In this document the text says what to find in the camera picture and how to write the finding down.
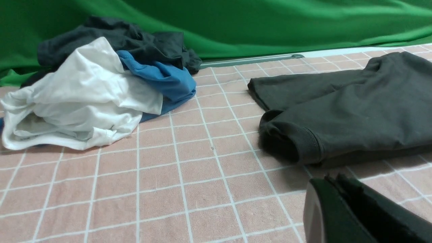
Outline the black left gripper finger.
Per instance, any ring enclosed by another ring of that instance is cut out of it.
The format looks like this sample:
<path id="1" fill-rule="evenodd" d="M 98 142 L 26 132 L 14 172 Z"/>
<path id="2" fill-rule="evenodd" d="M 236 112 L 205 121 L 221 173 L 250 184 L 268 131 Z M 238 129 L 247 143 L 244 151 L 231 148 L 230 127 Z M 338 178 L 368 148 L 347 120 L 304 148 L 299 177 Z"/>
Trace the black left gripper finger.
<path id="1" fill-rule="evenodd" d="M 307 243 L 430 243 L 432 225 L 355 178 L 312 178 L 303 213 Z"/>

